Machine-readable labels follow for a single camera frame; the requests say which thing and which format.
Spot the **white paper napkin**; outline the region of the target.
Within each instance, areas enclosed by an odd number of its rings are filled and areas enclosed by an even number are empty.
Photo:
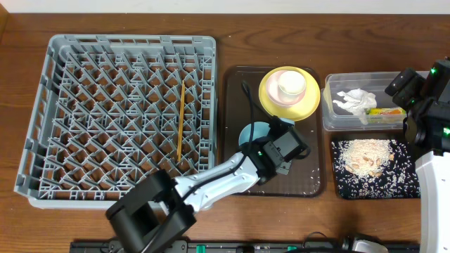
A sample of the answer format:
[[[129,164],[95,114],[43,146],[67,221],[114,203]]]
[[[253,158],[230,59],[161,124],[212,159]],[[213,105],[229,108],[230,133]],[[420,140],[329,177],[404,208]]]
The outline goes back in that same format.
[[[334,104],[339,108],[352,113],[354,116],[357,116],[362,124],[368,124],[366,113],[370,109],[377,107],[377,101],[375,99],[376,95],[374,93],[362,89],[352,89],[348,92],[340,91],[337,95],[342,97],[344,102],[333,100]]]

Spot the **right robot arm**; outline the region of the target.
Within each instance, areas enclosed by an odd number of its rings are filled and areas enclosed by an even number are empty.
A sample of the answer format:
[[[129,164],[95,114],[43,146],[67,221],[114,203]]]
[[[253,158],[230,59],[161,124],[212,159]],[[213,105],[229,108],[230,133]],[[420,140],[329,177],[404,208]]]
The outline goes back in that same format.
[[[449,252],[449,59],[436,61],[411,101],[404,135],[413,146],[420,185],[420,251]]]

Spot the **cream white cup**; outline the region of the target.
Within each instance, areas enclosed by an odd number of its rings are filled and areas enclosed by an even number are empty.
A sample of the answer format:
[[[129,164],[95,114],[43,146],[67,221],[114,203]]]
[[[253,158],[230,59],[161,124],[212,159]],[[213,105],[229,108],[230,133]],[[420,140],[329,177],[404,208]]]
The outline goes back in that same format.
[[[285,71],[278,78],[278,94],[281,100],[296,100],[306,89],[306,79],[296,71]]]

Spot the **yellow plate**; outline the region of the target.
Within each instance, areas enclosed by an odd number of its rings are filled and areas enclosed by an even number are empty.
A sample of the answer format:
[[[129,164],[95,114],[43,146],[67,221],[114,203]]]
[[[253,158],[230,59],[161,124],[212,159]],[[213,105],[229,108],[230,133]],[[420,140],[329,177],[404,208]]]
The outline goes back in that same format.
[[[283,107],[271,101],[266,92],[266,82],[269,76],[279,70],[294,70],[304,75],[307,82],[307,90],[304,97],[299,103],[290,107]],[[283,66],[277,67],[268,72],[259,85],[259,99],[262,107],[270,114],[280,118],[290,119],[292,121],[300,121],[308,118],[317,109],[320,102],[320,90],[318,82],[306,70],[298,67]]]

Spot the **pink bowl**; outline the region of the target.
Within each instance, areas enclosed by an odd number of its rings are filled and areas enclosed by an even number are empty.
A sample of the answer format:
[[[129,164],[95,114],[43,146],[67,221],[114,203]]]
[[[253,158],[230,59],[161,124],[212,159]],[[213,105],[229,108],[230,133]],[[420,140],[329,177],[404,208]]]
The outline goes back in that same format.
[[[278,92],[279,92],[278,78],[285,71],[294,71],[294,70],[279,70],[279,71],[271,74],[266,82],[266,92],[273,103],[283,106],[283,107],[290,107],[296,103],[299,103],[302,100],[302,98],[304,97],[304,94],[307,90],[307,86],[306,86],[306,89],[302,92],[302,94],[296,100],[292,100],[292,101],[281,100],[279,97],[279,94],[278,94]]]

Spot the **green yellow snack wrapper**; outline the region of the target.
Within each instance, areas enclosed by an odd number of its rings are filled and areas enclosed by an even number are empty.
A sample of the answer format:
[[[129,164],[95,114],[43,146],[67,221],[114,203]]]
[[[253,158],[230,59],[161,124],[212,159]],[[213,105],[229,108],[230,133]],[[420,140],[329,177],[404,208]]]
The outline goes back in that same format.
[[[397,108],[371,108],[366,111],[367,121],[371,124],[397,124],[402,123],[406,111]]]

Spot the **light blue bowl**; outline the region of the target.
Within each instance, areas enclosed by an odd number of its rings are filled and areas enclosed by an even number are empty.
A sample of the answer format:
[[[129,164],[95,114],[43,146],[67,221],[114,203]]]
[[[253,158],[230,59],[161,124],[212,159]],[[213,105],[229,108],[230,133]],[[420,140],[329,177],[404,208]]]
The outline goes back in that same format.
[[[252,140],[265,137],[270,131],[268,122],[255,122],[254,124],[248,124],[240,133],[238,137],[238,144],[242,145],[250,140],[251,127],[253,127]]]

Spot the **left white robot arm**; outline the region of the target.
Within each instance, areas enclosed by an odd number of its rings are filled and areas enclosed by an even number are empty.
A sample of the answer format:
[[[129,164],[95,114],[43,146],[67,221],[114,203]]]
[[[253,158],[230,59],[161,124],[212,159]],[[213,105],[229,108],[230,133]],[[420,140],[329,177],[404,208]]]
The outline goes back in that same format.
[[[125,252],[162,252],[195,222],[195,214],[228,195],[277,175],[284,158],[275,142],[293,122],[272,117],[266,136],[250,136],[224,163],[190,176],[157,171],[105,213]]]

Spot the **wooden chopstick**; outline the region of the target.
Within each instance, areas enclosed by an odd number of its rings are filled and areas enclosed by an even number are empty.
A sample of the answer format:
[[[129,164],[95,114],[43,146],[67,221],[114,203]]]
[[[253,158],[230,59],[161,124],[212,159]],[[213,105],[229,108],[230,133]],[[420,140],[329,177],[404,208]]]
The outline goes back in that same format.
[[[177,141],[177,150],[176,150],[177,162],[181,161],[183,128],[184,128],[185,90],[186,90],[184,81],[182,81],[181,85],[182,85],[182,87],[181,87],[181,95],[180,95],[179,129],[178,129],[178,141]]]
[[[184,106],[185,106],[185,92],[186,92],[186,85],[185,81],[182,81],[182,87],[181,87],[181,100],[180,100],[180,113],[179,113],[179,145],[182,144],[183,140],[183,127],[184,127]]]

